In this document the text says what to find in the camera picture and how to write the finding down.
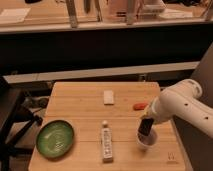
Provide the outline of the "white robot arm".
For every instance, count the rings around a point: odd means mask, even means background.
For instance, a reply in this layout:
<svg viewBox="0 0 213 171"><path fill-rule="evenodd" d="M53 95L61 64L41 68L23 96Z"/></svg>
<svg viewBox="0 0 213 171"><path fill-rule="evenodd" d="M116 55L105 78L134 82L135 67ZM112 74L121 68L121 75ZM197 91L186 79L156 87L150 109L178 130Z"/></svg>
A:
<svg viewBox="0 0 213 171"><path fill-rule="evenodd" d="M202 93L197 81L179 81L153 99L145 108L142 119L153 119L155 124L161 124L176 115L213 138L213 108L199 101Z"/></svg>

